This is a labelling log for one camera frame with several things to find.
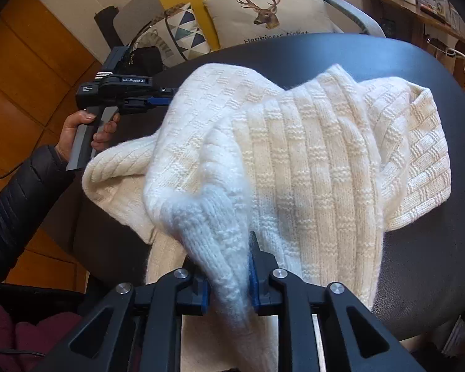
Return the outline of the black jacket left forearm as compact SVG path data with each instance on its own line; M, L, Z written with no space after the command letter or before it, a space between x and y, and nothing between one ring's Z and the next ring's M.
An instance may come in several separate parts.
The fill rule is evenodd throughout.
M53 146L41 146L0 191L0 283L73 182L66 166Z

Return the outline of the person's left hand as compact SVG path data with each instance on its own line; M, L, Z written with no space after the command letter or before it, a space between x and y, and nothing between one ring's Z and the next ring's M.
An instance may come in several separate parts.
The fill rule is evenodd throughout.
M94 134L91 141L91 147L93 149L96 151L103 151L108 148L111 139L117 131L120 117L120 114L116 113L111 121L103 126L100 132ZM59 142L55 146L55 150L62 160L68 162L70 159L73 141L79 125L91 124L95 119L96 115L83 110L79 110L66 118L59 137Z

